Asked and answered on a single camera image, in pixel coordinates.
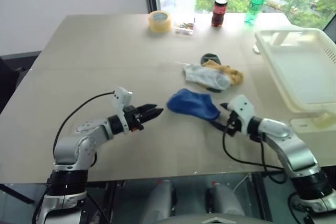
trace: plastic tray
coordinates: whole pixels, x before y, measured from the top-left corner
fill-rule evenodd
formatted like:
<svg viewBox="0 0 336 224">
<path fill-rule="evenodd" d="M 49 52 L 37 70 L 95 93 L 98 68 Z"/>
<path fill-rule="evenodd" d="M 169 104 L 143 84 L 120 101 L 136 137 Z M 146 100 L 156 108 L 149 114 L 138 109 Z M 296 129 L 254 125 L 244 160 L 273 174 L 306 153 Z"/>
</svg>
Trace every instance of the plastic tray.
<svg viewBox="0 0 336 224">
<path fill-rule="evenodd" d="M 323 31 L 262 30 L 255 37 L 290 110 L 336 113 L 336 44 Z"/>
</svg>

